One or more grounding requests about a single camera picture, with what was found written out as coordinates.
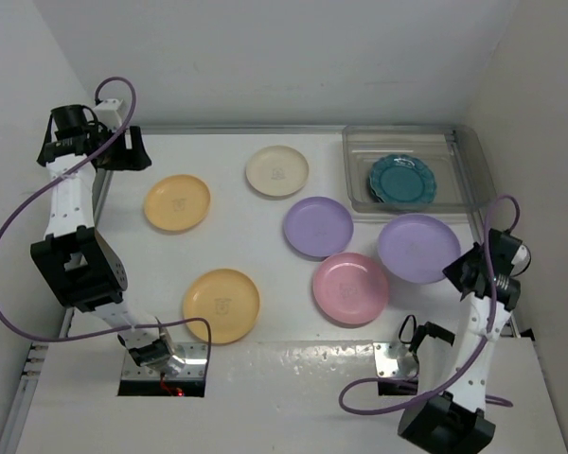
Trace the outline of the clear plastic bin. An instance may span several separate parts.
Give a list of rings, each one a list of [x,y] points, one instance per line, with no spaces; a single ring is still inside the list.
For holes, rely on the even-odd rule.
[[[477,134],[464,126],[348,126],[342,132],[346,191],[371,216],[479,211],[495,198]]]

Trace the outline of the cream plate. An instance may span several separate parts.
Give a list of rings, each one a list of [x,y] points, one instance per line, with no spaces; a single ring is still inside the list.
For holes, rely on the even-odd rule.
[[[307,183],[310,166],[305,156],[288,146],[258,150],[247,162],[247,182],[260,194],[272,198],[289,197]]]

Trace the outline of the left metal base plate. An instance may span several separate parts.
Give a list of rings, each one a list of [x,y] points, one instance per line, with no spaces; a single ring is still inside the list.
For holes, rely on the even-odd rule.
[[[137,366],[129,355],[124,357],[120,378],[123,381],[203,380],[207,364],[207,345],[197,342],[175,342],[174,350],[166,363],[155,367]]]

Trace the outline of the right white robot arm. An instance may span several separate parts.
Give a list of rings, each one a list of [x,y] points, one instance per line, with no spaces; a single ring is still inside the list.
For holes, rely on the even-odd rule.
[[[428,453],[479,453],[491,443],[496,426],[485,416],[489,369],[521,294],[513,269],[527,257],[519,238],[492,229],[488,245],[474,244],[444,269],[461,293],[459,325],[452,332],[424,323],[413,336],[417,390],[438,393],[404,410],[401,438]]]

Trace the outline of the pink plate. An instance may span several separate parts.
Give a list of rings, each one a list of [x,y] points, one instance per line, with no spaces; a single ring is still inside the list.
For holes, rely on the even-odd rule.
[[[385,273],[373,259],[359,253],[327,258],[315,271],[311,289],[321,312],[343,325],[371,323],[389,302]]]

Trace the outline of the metal base plate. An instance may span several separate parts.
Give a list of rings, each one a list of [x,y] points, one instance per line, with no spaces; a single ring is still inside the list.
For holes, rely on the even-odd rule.
[[[397,341],[374,342],[373,352],[377,376],[412,379],[418,374],[418,362],[406,344]]]
[[[129,355],[124,357],[120,378],[123,381],[203,380],[207,364],[207,345],[197,342],[175,342],[174,350],[166,363],[155,367],[137,366]]]

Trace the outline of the teal scalloped plate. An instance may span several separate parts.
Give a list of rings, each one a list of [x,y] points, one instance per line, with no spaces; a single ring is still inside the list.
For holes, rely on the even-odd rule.
[[[384,203],[384,200],[374,191],[371,185],[368,186],[369,195],[375,203]]]
[[[370,168],[367,182],[388,204],[428,205],[437,193],[433,171],[408,154],[389,154],[379,159]]]

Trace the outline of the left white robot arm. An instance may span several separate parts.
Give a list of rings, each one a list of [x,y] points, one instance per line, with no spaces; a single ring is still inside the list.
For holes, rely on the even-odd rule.
[[[151,165],[139,128],[114,135],[124,117],[118,99],[97,101],[94,108],[66,105],[51,111],[37,162],[55,185],[44,239],[31,245],[30,254],[62,306],[118,329],[120,343],[137,366],[171,375],[174,347],[167,330],[128,305],[124,265],[96,228],[98,171]]]

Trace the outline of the yellow plate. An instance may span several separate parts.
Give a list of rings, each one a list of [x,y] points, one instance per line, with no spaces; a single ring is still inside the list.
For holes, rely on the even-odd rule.
[[[210,190],[203,180],[179,174],[160,180],[149,190],[143,212],[153,227],[176,233],[201,223],[209,212],[210,204]]]
[[[213,344],[229,344],[255,327],[260,294],[254,281],[232,269],[217,269],[199,277],[182,302],[185,319],[205,319]]]

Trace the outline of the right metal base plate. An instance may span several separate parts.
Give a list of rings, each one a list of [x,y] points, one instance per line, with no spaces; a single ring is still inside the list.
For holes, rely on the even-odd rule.
[[[418,362],[406,344],[397,341],[374,342],[373,352],[377,376],[412,379],[418,374]]]

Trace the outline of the purple plate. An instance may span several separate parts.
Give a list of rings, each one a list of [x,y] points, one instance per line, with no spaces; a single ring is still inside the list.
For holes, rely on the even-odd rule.
[[[413,284],[432,284],[445,278],[443,270],[461,255],[453,230],[437,218],[406,214],[381,230],[377,251],[383,265]]]
[[[283,232],[299,253],[329,257],[347,247],[354,234],[354,223],[340,202],[327,197],[308,197],[287,212]]]

